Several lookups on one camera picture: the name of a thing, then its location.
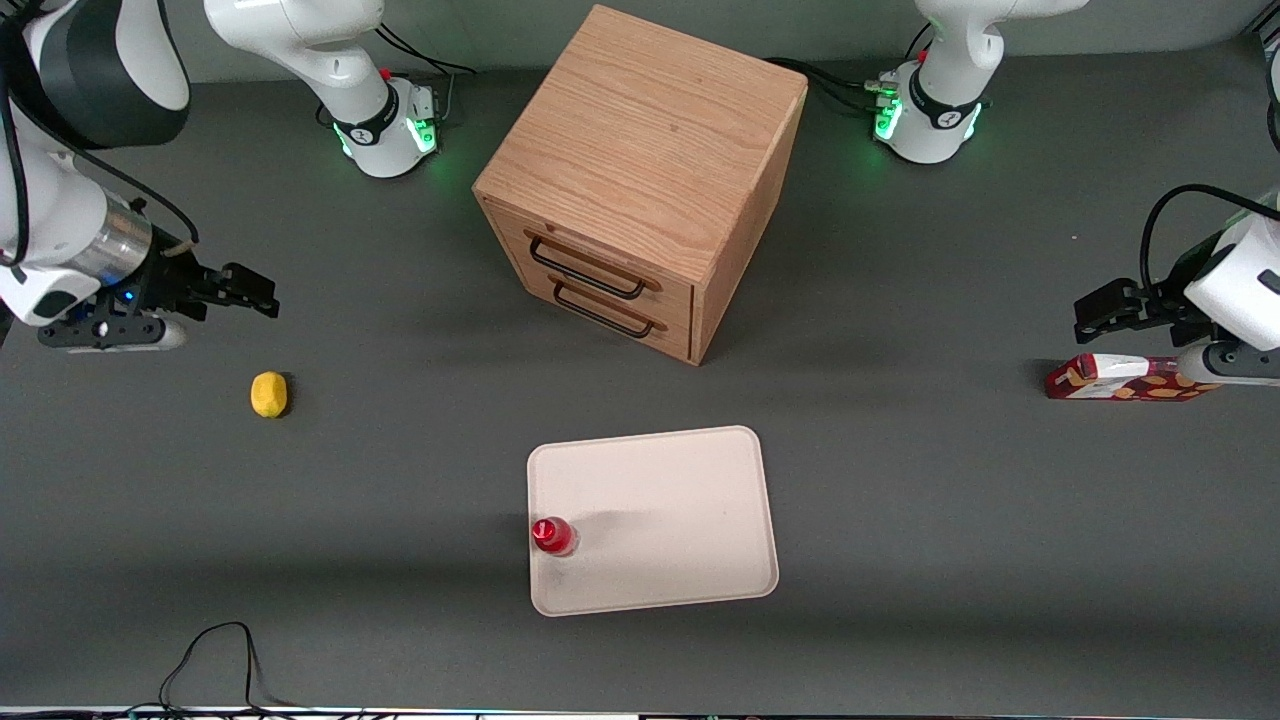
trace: red box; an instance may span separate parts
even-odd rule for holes
[[[1222,387],[1198,383],[1178,372],[1176,357],[1085,352],[1044,378],[1053,400],[1184,402]]]

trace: gray wall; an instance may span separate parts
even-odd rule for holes
[[[387,23],[419,50],[479,68],[548,67],[593,0],[389,0]],[[909,0],[611,0],[621,10],[753,55],[850,59],[900,54],[922,18]],[[1011,54],[1184,50],[1225,40],[1266,0],[1093,0],[1042,20],[1009,23]],[[223,45],[195,0],[169,3],[196,82],[282,78],[275,65]],[[376,37],[383,65],[411,68]]]

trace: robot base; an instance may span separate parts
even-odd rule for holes
[[[399,117],[383,132],[376,145],[342,140],[342,150],[370,177],[393,178],[412,170],[436,149],[435,97],[430,87],[417,87],[403,78],[392,78],[388,85],[399,95]]]
[[[905,88],[919,67],[920,63],[914,60],[904,63],[895,70],[882,73],[881,82],[896,83],[899,88]],[[911,94],[900,90],[890,105],[876,117],[872,137],[892,147],[904,160],[933,165],[951,159],[960,146],[973,137],[974,123],[980,113],[982,105],[978,105],[955,127],[938,129],[933,127],[929,115],[915,105]]]

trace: red bottle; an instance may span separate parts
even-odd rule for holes
[[[538,550],[554,557],[568,557],[577,550],[577,530],[562,518],[543,518],[534,523],[530,534]]]

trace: drawer handle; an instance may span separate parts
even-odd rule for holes
[[[622,300],[635,300],[636,297],[640,297],[640,293],[644,291],[644,281],[636,281],[635,290],[626,291],[626,290],[621,290],[621,288],[613,287],[609,283],[598,281],[598,279],[595,279],[595,278],[593,278],[590,275],[584,275],[582,273],[575,270],[573,268],[570,268],[568,265],[562,265],[561,263],[557,263],[556,260],[552,260],[550,258],[544,258],[544,256],[539,255],[538,254],[538,249],[541,247],[541,246],[543,246],[543,238],[540,238],[540,237],[534,237],[534,241],[531,243],[529,243],[529,254],[534,256],[534,260],[539,265],[545,265],[545,266],[548,266],[548,268],[550,268],[553,270],[557,270],[559,273],[563,273],[563,274],[573,278],[577,282],[589,284],[589,286],[594,287],[595,290],[599,290],[602,292],[608,292],[613,297],[621,297]]]
[[[564,290],[564,283],[557,282],[556,283],[556,291],[552,292],[552,297],[556,299],[556,302],[559,306],[566,307],[568,310],[572,310],[572,311],[577,313],[579,315],[582,315],[584,318],[586,318],[589,320],[595,320],[596,323],[600,323],[602,325],[609,328],[611,331],[618,331],[620,333],[622,333],[622,334],[625,334],[625,336],[627,336],[630,338],[635,338],[635,340],[644,340],[644,338],[649,337],[649,333],[653,332],[653,328],[655,325],[655,323],[653,320],[649,320],[648,323],[645,323],[643,331],[634,331],[634,329],[623,325],[622,323],[616,323],[616,322],[605,318],[604,315],[600,315],[599,313],[593,313],[591,310],[588,310],[586,307],[582,307],[577,302],[572,302],[572,301],[568,301],[568,300],[561,297],[561,291],[562,290]]]

